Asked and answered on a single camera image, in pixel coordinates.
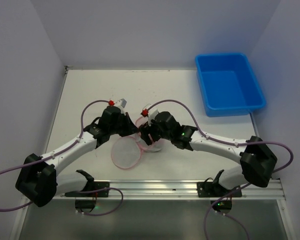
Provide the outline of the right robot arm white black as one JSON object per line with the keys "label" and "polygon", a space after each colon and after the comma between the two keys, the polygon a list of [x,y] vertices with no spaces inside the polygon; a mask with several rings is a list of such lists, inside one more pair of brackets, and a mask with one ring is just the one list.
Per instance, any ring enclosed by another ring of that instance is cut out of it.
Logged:
{"label": "right robot arm white black", "polygon": [[164,139],[181,150],[206,152],[234,161],[235,167],[220,170],[213,181],[203,187],[211,196],[220,197],[245,184],[266,188],[278,160],[257,136],[231,142],[227,142],[227,138],[213,140],[212,136],[200,133],[196,126],[180,124],[168,111],[156,113],[138,129],[147,145]]}

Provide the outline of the white pink mesh laundry bag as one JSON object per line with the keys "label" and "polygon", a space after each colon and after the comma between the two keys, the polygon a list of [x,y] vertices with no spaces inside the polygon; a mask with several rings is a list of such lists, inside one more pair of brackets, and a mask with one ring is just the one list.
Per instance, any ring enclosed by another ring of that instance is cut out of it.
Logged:
{"label": "white pink mesh laundry bag", "polygon": [[141,133],[120,137],[111,148],[112,163],[119,169],[128,170],[135,167],[142,158],[143,153],[156,153],[163,149],[164,140],[153,141],[151,144],[141,138]]}

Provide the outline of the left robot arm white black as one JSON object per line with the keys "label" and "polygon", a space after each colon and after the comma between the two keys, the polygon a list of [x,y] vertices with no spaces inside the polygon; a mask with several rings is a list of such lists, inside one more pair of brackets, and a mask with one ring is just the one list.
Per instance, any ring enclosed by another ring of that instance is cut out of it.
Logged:
{"label": "left robot arm white black", "polygon": [[42,156],[29,155],[15,187],[38,207],[45,206],[55,195],[70,192],[89,194],[96,187],[94,178],[86,171],[76,170],[74,174],[65,176],[60,176],[60,173],[81,156],[109,141],[112,135],[126,137],[137,132],[138,128],[124,106],[118,103],[109,105],[97,123],[84,127],[73,140]]}

